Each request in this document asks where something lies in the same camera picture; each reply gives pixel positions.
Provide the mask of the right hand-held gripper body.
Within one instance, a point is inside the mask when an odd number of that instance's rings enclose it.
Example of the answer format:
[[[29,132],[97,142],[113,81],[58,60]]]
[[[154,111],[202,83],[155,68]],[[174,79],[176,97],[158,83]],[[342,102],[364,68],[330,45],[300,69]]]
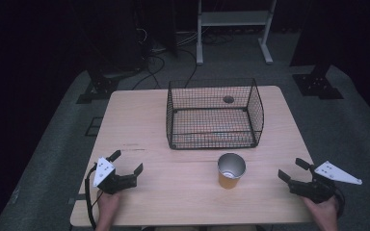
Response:
[[[335,196],[340,204],[345,203],[345,196],[336,187],[336,182],[361,185],[362,180],[356,178],[345,170],[325,161],[319,166],[310,164],[310,182],[290,180],[289,191],[293,194],[309,198],[316,204],[329,200]]]

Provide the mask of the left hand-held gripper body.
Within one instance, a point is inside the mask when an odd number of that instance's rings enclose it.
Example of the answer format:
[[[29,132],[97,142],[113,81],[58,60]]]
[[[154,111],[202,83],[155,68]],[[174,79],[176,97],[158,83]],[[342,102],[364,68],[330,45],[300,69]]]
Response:
[[[117,175],[115,166],[106,158],[98,159],[93,185],[108,194],[114,194],[137,186],[136,173]]]

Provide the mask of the person's right hand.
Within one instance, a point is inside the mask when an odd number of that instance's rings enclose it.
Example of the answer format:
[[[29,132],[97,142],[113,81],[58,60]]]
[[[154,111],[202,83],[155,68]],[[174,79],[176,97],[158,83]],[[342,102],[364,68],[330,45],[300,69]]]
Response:
[[[316,204],[309,198],[303,197],[302,201],[317,222],[337,221],[337,205],[335,197]]]

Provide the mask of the person's left hand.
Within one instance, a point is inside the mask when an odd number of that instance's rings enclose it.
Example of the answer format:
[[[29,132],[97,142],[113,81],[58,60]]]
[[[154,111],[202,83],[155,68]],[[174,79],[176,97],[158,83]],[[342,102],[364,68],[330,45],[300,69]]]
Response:
[[[119,209],[120,193],[97,192],[97,204],[99,211],[99,223],[113,223]]]

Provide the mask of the orange paper cup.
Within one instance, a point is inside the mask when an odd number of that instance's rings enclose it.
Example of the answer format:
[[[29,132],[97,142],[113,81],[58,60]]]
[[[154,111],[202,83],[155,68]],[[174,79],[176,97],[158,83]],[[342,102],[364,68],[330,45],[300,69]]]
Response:
[[[245,174],[245,160],[236,153],[223,154],[217,163],[219,184],[225,189],[233,189]]]

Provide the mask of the black stand base plate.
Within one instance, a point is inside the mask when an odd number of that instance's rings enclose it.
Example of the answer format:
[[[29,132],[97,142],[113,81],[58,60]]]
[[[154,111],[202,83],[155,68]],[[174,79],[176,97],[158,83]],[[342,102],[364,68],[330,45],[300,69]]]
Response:
[[[79,95],[77,104],[89,104],[94,100],[109,99],[117,89],[119,79],[107,78],[99,70],[88,69],[87,72],[91,80],[86,91]]]
[[[294,74],[293,79],[303,96],[318,96],[320,99],[342,99],[343,96],[327,79],[330,64],[317,64],[307,74]]]

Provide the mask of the white metal desk frame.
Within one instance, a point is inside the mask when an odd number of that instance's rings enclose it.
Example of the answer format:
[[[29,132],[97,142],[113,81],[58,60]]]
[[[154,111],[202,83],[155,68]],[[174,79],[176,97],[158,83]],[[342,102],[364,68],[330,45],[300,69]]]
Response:
[[[264,32],[258,39],[264,61],[272,64],[273,58],[267,46],[273,17],[278,0],[271,0],[271,5],[267,11],[252,12],[204,12],[202,10],[202,0],[198,0],[198,20],[197,20],[197,45],[196,45],[196,64],[203,64],[203,45],[202,29],[208,27],[231,27],[231,26],[263,26]]]

